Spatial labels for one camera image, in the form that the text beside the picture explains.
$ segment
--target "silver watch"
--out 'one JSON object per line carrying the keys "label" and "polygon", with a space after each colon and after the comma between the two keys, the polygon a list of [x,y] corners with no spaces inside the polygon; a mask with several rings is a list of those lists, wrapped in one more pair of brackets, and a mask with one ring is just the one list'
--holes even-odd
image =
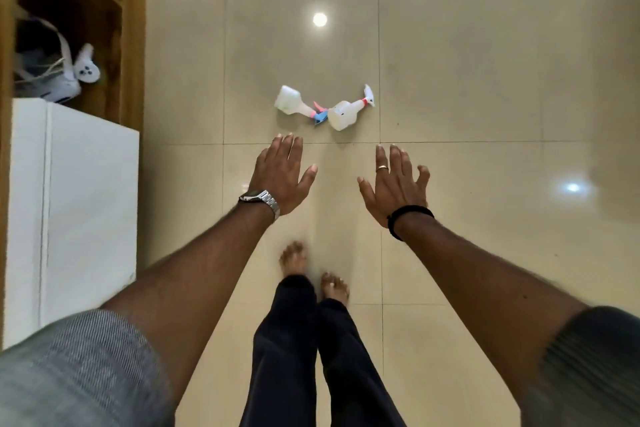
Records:
{"label": "silver watch", "polygon": [[273,211],[276,221],[280,217],[280,207],[278,206],[278,202],[275,200],[271,193],[267,190],[264,191],[249,191],[245,192],[242,196],[238,198],[238,201],[242,201],[243,203],[265,203],[268,204]]}

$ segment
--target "black pants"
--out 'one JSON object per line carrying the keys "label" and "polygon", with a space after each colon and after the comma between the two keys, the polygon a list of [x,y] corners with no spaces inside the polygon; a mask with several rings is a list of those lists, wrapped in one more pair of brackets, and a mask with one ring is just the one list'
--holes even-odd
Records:
{"label": "black pants", "polygon": [[316,425],[316,351],[331,393],[333,427],[404,426],[347,308],[316,303],[301,275],[286,277],[253,338],[241,427]]}

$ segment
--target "beige tile floor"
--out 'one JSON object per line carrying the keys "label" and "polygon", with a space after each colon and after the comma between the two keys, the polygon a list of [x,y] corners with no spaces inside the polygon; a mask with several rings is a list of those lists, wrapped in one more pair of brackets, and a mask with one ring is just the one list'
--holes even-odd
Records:
{"label": "beige tile floor", "polygon": [[[313,26],[316,12],[325,27]],[[148,0],[147,39],[146,263],[228,210],[279,131],[302,135],[304,161],[319,164],[308,200],[248,264],[180,425],[238,423],[252,335],[293,238],[309,244],[314,276],[349,281],[351,313],[409,425],[517,425],[428,273],[360,203],[355,179],[373,175],[377,142],[431,168],[429,201],[445,225],[590,302],[640,314],[640,0]],[[364,83],[378,105],[342,133],[273,108],[282,84],[331,106]]]}

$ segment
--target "black bracelet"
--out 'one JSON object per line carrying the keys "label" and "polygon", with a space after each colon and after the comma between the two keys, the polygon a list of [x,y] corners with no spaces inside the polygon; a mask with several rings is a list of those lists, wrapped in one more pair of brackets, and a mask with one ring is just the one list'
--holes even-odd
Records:
{"label": "black bracelet", "polygon": [[398,208],[389,216],[387,216],[387,226],[389,228],[389,233],[391,233],[392,237],[394,237],[396,240],[404,241],[402,238],[396,235],[396,232],[394,231],[394,225],[396,224],[396,220],[400,218],[403,214],[414,213],[414,212],[428,214],[432,218],[435,218],[431,210],[429,208],[425,208],[424,206],[418,206],[417,204],[409,204],[408,206],[402,206],[401,208]]}

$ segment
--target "blue trigger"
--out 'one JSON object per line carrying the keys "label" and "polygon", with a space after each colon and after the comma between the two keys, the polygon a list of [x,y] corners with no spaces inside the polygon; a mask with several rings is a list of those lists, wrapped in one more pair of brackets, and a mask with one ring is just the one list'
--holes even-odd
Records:
{"label": "blue trigger", "polygon": [[323,123],[326,120],[328,114],[329,114],[328,110],[322,113],[317,113],[316,116],[314,117],[314,120],[316,121],[316,125],[318,125],[319,123]]}

